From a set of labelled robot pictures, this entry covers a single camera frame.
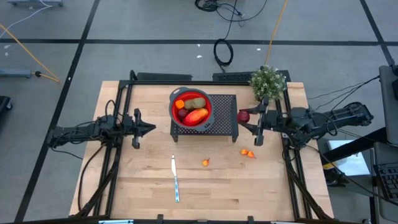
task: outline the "butcher block tabletop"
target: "butcher block tabletop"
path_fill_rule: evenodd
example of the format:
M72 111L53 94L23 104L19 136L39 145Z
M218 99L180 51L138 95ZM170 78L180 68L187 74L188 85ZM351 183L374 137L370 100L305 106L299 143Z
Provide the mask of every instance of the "butcher block tabletop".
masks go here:
M118 84L102 83L94 118L104 115L108 100L115 100ZM170 135L169 95L178 87L181 86L133 86L130 113L139 108L142 120L155 124L156 129L139 139L140 149L132 147L132 136L124 138L111 218L156 219L163 214L166 220L247 220L248 216L257 221L294 220L280 133L264 130L262 146L254 146L255 136L242 126L235 143L231 136L179 136L174 142ZM187 87L207 94L236 95L238 109L258 105L250 86ZM308 106L303 83L288 83L288 91L292 107ZM270 103L269 109L275 110L275 103ZM257 124L257 119L251 116L250 123ZM315 141L308 145L317 147ZM99 146L99 142L87 144L81 169ZM253 151L256 159L241 155L241 149ZM82 205L98 187L104 152L103 149L94 157L84 174ZM172 154L177 167L179 203L175 202ZM209 158L209 166L203 167L202 160ZM308 191L332 217L319 154L308 147L301 150L301 158ZM296 191L304 217L302 196L297 188ZM105 190L100 214L104 214L107 196ZM71 214L78 212L77 198L78 186Z

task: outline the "potted plant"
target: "potted plant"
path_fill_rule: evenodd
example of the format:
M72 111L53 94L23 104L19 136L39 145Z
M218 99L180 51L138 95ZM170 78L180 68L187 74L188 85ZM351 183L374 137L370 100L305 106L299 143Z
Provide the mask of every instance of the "potted plant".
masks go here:
M277 68L265 65L253 72L249 83L253 87L256 100L261 101L265 97L276 100L280 98L280 93L286 90L285 79L286 77L280 74Z

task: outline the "orange pepper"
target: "orange pepper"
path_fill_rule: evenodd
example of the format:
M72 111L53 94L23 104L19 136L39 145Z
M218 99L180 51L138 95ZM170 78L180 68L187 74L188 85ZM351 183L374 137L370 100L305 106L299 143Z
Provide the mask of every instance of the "orange pepper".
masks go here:
M249 152L248 152L248 156L251 157L251 158L257 159L257 158L254 156L254 152L252 152L252 151L249 151Z
M242 155L247 155L248 152L249 152L249 151L248 151L247 149L242 149L242 150L241 150L241 154L242 154Z
M203 166L208 166L208 165L209 165L209 160L210 160L210 158L204 159L204 160L201 162L201 164L202 164Z
M181 109L181 108L184 108L184 101L182 101L182 100L177 100L176 102L175 102L175 106L177 107L177 109Z

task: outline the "apple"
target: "apple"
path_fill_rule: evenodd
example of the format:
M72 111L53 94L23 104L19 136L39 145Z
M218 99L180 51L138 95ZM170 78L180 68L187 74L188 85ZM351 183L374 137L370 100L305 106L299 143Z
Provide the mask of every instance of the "apple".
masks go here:
M238 121L247 123L250 120L250 115L246 111L239 111Z

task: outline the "knife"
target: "knife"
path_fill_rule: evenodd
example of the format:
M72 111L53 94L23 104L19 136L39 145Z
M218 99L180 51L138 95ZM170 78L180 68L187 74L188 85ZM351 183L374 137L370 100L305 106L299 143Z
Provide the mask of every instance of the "knife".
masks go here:
M175 169L174 155L172 155L172 172L174 174L175 202L180 202L180 194L178 193L177 170Z

